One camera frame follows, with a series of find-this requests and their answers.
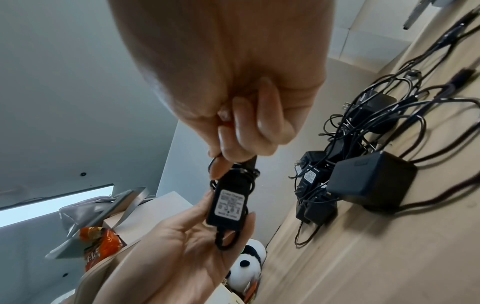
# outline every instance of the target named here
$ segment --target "white wall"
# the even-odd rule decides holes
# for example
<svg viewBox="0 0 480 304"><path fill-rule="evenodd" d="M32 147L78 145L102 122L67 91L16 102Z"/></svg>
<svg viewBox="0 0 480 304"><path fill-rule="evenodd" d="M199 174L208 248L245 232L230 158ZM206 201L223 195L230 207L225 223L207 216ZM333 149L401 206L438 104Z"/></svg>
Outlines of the white wall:
<svg viewBox="0 0 480 304"><path fill-rule="evenodd" d="M325 120L333 113L341 113L343 103L351 101L377 76L334 59L328 60L327 73L328 79L298 137L288 146L281 147L274 156L258 159L261 177L256 181L256 190L249 198L248 207L257 213L254 238L264 244L270 241L297 201L294 183L288 178L295 173L294 163L308 150L325 148L327 139L318 136L323 132ZM179 123L158 195L176 191L190 203L197 204L209 188L207 151L201 138Z"/></svg>
<svg viewBox="0 0 480 304"><path fill-rule="evenodd" d="M0 2L0 207L111 183L154 193L176 125L106 0Z"/></svg>

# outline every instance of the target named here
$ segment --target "snack bag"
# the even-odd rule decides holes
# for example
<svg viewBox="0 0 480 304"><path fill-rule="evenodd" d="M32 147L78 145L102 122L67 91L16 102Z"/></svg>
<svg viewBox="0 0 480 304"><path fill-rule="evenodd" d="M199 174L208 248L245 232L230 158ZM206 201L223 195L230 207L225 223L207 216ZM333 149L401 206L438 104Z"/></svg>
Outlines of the snack bag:
<svg viewBox="0 0 480 304"><path fill-rule="evenodd" d="M83 253L86 261L85 271L89 271L107 257L116 254L124 246L115 232L101 227L80 229L80 239L92 243L92 246L85 249Z"/></svg>

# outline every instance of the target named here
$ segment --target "panda plush toy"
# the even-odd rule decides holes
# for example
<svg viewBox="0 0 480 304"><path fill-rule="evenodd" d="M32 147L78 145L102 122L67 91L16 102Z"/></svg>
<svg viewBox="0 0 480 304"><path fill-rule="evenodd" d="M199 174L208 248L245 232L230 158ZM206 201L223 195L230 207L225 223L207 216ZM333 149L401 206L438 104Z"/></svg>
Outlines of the panda plush toy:
<svg viewBox="0 0 480 304"><path fill-rule="evenodd" d="M228 286L237 293L245 294L250 282L260 279L266 258L267 250L263 244L254 239L249 240L226 277Z"/></svg>

